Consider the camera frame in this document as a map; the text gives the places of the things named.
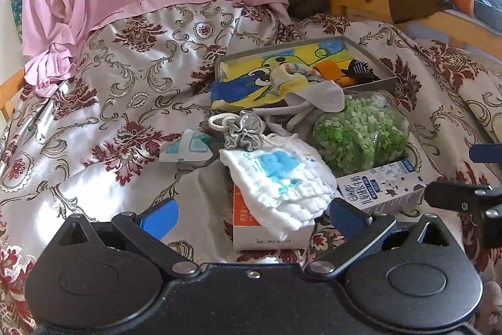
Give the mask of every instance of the white gauze cloth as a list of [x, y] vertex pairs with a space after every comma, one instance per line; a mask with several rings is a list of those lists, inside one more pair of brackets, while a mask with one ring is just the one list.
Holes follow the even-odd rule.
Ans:
[[317, 150], [298, 138], [274, 135], [253, 151], [221, 149], [249, 212], [279, 240], [312, 225], [333, 197], [336, 178]]

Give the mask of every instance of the green shredded paper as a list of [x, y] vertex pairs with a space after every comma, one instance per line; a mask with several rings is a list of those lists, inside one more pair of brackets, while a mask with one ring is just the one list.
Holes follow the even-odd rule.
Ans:
[[313, 144], [336, 176], [389, 164], [403, 155], [408, 122], [382, 94], [345, 96], [345, 109], [325, 114], [313, 131]]

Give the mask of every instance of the orange and white box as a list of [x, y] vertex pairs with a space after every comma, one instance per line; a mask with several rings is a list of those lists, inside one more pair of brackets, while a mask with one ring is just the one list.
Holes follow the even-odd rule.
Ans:
[[303, 249], [309, 244], [313, 230], [314, 226], [305, 226], [293, 231], [285, 240], [277, 240], [251, 216], [240, 189], [233, 186], [233, 249], [235, 251]]

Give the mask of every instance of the white box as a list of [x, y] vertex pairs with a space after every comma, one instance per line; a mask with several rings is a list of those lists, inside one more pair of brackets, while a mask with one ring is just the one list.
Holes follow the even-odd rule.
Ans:
[[233, 249], [282, 250], [304, 249], [310, 242], [314, 226], [292, 232], [285, 240], [277, 240], [249, 212], [240, 190], [233, 186]]
[[365, 213], [392, 213], [420, 201], [425, 183], [409, 160], [337, 178], [343, 198]]

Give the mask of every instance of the bed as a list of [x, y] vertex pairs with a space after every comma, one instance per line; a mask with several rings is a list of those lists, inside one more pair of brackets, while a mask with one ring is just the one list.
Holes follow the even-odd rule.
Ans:
[[[499, 63], [440, 41], [417, 42], [385, 21], [318, 14], [283, 24], [265, 6], [230, 1], [169, 6], [109, 23], [89, 35], [74, 78], [40, 98], [22, 72], [0, 86], [8, 125], [0, 137], [0, 308], [3, 333], [35, 322], [23, 285], [44, 246], [72, 213], [106, 221], [142, 212], [164, 198], [180, 219], [163, 242], [203, 262], [311, 262], [344, 242], [326, 217], [304, 249], [232, 249], [232, 181], [217, 159], [207, 165], [160, 163], [163, 147], [188, 128], [206, 126], [216, 60], [228, 53], [287, 41], [345, 35], [398, 76], [393, 104], [412, 125], [407, 155], [425, 180], [499, 184], [502, 171], [474, 164], [473, 143], [500, 141]], [[20, 91], [19, 105], [9, 101]], [[399, 220], [439, 213], [485, 282], [477, 317], [485, 333], [500, 328], [500, 249], [485, 250], [467, 215], [403, 209]]]

